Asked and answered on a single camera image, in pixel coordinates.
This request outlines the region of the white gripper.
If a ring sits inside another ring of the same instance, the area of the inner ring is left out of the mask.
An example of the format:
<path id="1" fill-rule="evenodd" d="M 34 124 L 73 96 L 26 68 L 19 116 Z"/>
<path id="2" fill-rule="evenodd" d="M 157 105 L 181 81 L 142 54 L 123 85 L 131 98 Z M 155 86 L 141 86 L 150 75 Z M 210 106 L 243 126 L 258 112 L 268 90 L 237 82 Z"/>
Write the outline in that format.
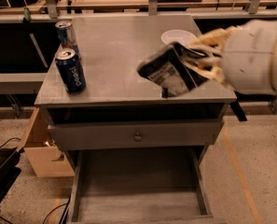
<path id="1" fill-rule="evenodd" d="M 209 52 L 200 58 L 183 54 L 183 64 L 199 75 L 242 94 L 277 94 L 277 21 L 218 28 L 187 46 Z M 221 51 L 222 57 L 212 53 Z"/>

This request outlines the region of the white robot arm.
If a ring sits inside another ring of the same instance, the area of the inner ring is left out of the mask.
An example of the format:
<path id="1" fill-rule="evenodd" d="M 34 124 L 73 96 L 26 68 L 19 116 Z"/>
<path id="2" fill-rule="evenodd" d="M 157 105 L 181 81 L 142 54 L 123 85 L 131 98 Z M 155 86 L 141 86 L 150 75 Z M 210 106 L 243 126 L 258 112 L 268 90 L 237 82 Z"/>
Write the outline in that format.
<path id="1" fill-rule="evenodd" d="M 188 47 L 204 53 L 183 56 L 184 64 L 203 77 L 241 94 L 277 95 L 277 21 L 215 29 Z"/>

